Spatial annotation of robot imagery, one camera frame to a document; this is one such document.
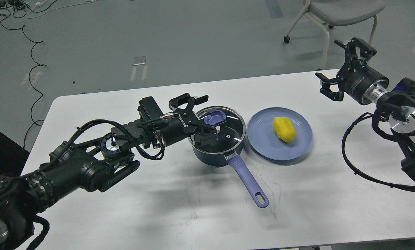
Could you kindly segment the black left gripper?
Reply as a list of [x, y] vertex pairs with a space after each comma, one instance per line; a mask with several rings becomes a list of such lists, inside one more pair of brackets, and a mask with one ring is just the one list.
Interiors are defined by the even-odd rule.
[[[184, 93], [169, 101], [171, 112], [158, 116], [158, 131], [165, 147], [189, 138], [193, 135], [193, 146], [201, 147], [214, 142], [220, 132], [220, 125], [226, 121], [220, 121], [214, 125], [207, 124], [200, 120], [196, 113], [192, 111], [194, 106], [206, 103], [208, 95], [192, 97], [189, 93]], [[178, 108], [187, 104], [185, 109]]]

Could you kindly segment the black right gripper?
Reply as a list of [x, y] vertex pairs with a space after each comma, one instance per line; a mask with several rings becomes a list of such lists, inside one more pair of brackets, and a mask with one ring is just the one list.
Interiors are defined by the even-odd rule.
[[[347, 93], [363, 106], [372, 103], [366, 91], [373, 84], [384, 88], [389, 85], [387, 77], [367, 65], [368, 60], [376, 55], [376, 49], [357, 37], [347, 43], [338, 40], [334, 43], [344, 49], [345, 62], [336, 78], [329, 79], [322, 73], [315, 73], [315, 76], [320, 79], [320, 93], [331, 101], [343, 101], [344, 93]], [[339, 91], [332, 91], [332, 85], [337, 85]]]

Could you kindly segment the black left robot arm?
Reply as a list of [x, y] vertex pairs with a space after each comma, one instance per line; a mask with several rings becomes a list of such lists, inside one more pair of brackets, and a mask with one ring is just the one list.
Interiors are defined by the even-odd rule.
[[34, 234], [34, 223], [38, 223], [42, 231], [27, 247], [36, 249], [50, 229], [39, 214], [79, 188], [105, 192], [125, 179], [140, 166], [133, 149], [143, 158], [161, 160], [166, 147], [185, 138], [193, 136], [196, 147], [213, 141], [226, 116], [193, 111], [208, 98], [184, 93], [169, 101], [171, 112], [166, 114], [154, 98], [142, 98], [138, 120], [125, 125], [89, 121], [51, 152], [47, 163], [25, 175], [12, 169], [11, 156], [6, 160], [0, 156], [0, 250], [19, 247]]

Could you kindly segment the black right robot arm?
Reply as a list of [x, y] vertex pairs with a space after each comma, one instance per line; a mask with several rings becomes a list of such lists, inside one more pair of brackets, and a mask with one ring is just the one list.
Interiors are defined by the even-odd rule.
[[[405, 158], [401, 160], [401, 169], [415, 182], [415, 81], [403, 78], [392, 91], [387, 90], [389, 80], [368, 66], [368, 60], [376, 55], [376, 49], [360, 38], [335, 44], [345, 50], [345, 62], [335, 78], [327, 78], [322, 73], [315, 75], [320, 79], [320, 93], [332, 101], [343, 101], [344, 95], [350, 95], [362, 106], [375, 104], [373, 114], [365, 113], [346, 130], [342, 139], [342, 151], [345, 150], [347, 136], [354, 126], [367, 118], [372, 119], [373, 131], [384, 139], [396, 142]], [[347, 165], [367, 180], [384, 184], [392, 188], [415, 192], [415, 186], [386, 183], [374, 179], [355, 168], [346, 156]]]

